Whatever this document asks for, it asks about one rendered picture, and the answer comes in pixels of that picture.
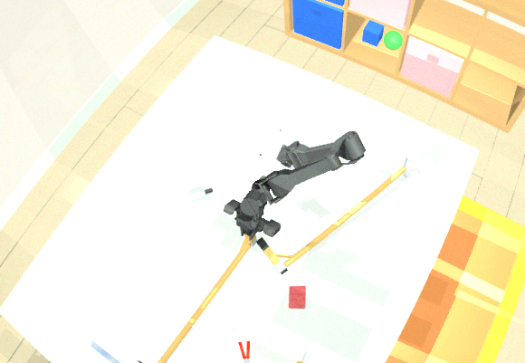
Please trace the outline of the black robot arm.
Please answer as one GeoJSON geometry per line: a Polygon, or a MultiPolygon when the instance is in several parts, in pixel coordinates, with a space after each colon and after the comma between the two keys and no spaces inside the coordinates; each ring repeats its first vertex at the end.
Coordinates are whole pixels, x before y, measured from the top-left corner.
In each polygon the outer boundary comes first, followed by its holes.
{"type": "Polygon", "coordinates": [[[260,224],[260,209],[266,202],[269,205],[279,203],[298,184],[345,165],[354,165],[365,156],[365,152],[358,132],[353,130],[333,142],[314,147],[301,144],[299,140],[289,146],[282,144],[276,160],[285,167],[293,165],[295,169],[275,170],[256,180],[240,204],[242,212],[236,217],[235,224],[245,231],[256,230],[260,224]],[[342,163],[339,157],[349,162],[342,163]],[[270,190],[276,196],[274,199],[270,190]]]}

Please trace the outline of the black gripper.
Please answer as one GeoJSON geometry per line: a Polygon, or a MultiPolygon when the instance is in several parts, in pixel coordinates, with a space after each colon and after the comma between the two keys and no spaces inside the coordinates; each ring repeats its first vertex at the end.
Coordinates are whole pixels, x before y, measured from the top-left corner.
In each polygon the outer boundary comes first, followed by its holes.
{"type": "MultiPolygon", "coordinates": [[[[267,203],[268,202],[262,205],[260,209],[260,220],[259,220],[260,224],[256,230],[252,230],[251,235],[249,237],[249,241],[252,240],[252,238],[256,235],[257,232],[260,233],[261,231],[263,231],[264,234],[270,237],[274,237],[282,228],[282,224],[280,222],[278,223],[272,219],[268,221],[262,218],[262,216],[264,215],[263,211],[267,203]]],[[[234,212],[236,212],[236,216],[234,218],[236,220],[236,217],[242,212],[240,208],[240,204],[241,204],[240,202],[232,199],[231,201],[229,201],[227,204],[224,205],[223,212],[227,215],[233,215],[234,212]]],[[[240,227],[240,233],[241,233],[241,236],[243,236],[243,228],[241,227],[240,227]]]]}

